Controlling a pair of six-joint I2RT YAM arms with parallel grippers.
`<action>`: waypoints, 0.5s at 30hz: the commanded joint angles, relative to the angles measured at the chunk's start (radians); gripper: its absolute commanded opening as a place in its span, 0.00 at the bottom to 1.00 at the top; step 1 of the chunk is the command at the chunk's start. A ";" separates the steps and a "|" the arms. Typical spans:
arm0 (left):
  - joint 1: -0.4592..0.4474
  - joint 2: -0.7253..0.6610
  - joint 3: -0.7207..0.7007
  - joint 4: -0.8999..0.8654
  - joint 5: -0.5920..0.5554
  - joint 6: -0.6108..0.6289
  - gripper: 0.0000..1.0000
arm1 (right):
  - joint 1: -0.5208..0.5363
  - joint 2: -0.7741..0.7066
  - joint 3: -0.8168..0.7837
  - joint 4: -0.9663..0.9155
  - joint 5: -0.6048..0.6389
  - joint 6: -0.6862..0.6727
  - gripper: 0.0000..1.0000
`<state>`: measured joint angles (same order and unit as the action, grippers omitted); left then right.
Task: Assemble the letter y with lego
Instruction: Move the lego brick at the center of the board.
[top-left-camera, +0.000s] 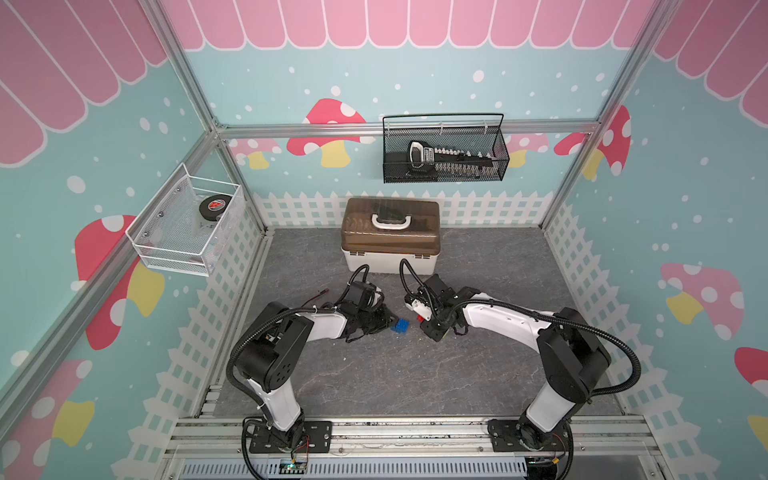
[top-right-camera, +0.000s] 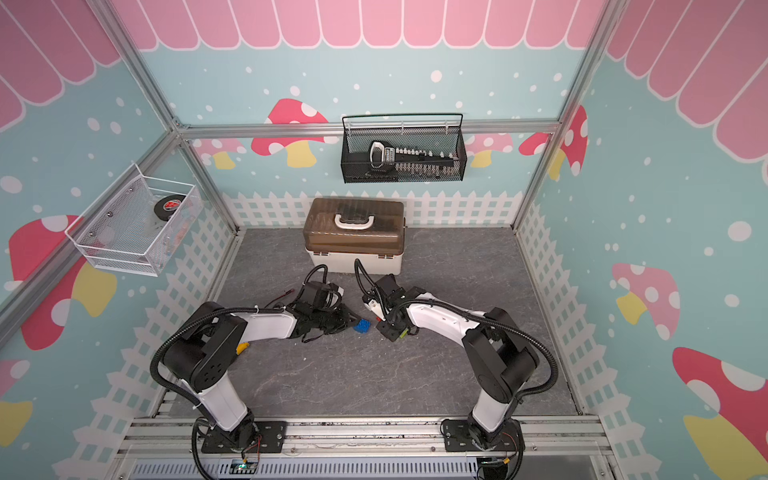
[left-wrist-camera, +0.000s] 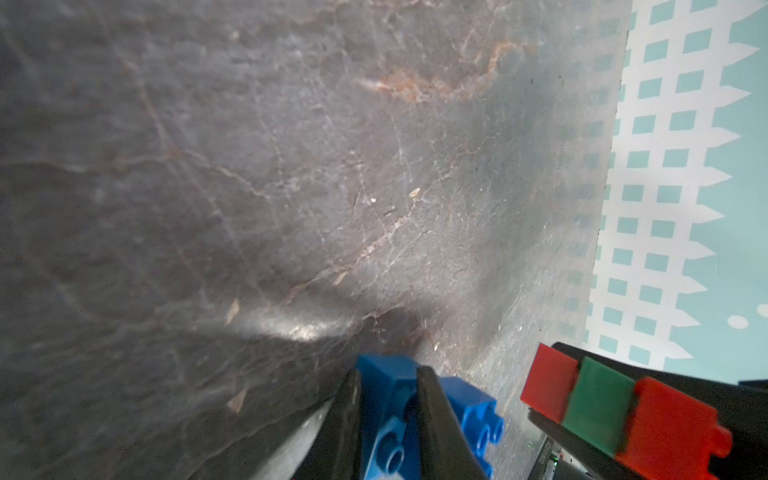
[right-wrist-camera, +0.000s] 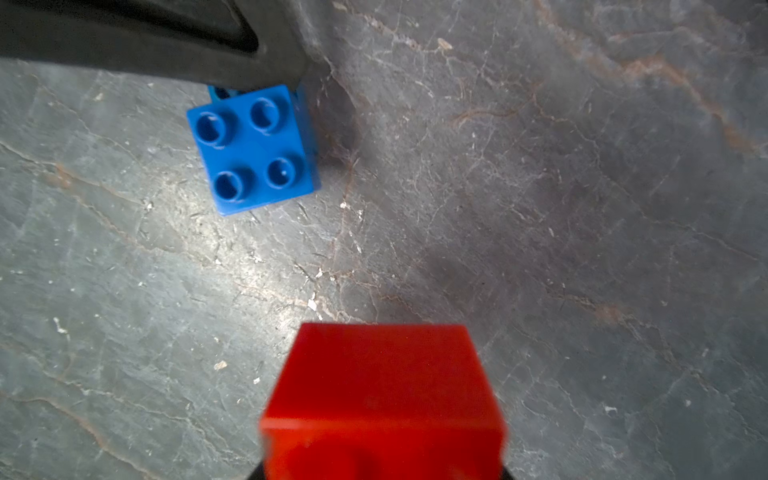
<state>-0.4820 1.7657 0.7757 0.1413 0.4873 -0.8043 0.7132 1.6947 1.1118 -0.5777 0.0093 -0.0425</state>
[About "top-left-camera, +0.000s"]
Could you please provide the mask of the blue square lego brick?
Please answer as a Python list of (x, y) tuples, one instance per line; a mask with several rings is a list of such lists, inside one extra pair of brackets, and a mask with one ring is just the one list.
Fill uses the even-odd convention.
[(405, 319), (399, 319), (391, 327), (391, 330), (397, 334), (405, 334), (409, 329), (410, 323)]

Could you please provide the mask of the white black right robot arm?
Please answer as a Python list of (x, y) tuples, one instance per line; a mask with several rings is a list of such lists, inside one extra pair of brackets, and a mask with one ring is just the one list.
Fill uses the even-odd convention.
[[(441, 341), (449, 332), (464, 336), (479, 328), (539, 355), (545, 382), (512, 427), (514, 442), (525, 450), (544, 450), (592, 398), (624, 392), (640, 380), (642, 365), (635, 351), (615, 335), (589, 325), (575, 309), (539, 311), (471, 287), (456, 291), (436, 274), (421, 279), (407, 260), (400, 262), (398, 274), (406, 306), (421, 318), (420, 328), (432, 340)], [(601, 387), (612, 363), (606, 342), (626, 356), (631, 370), (621, 383)]]

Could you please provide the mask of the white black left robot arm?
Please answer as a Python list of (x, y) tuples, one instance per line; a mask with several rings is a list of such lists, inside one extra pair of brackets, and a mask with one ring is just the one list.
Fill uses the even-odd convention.
[(340, 297), (321, 306), (289, 308), (269, 303), (235, 342), (225, 367), (226, 378), (256, 402), (257, 422), (270, 441), (288, 450), (305, 441), (303, 409), (291, 376), (307, 343), (357, 341), (399, 321), (385, 305), (382, 290), (368, 280), (370, 266), (353, 271)]

